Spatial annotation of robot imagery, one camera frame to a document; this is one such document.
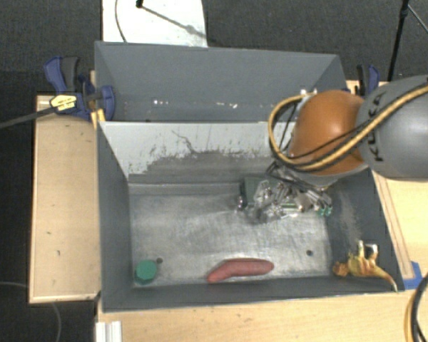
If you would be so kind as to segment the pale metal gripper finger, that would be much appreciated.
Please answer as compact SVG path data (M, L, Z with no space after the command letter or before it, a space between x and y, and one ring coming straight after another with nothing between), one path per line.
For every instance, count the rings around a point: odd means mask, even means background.
M267 206L271 200L271 187L268 180L260 181L253 195L255 206Z
M270 218L263 209L256 207L247 207L244 210L246 220L251 224L267 224Z

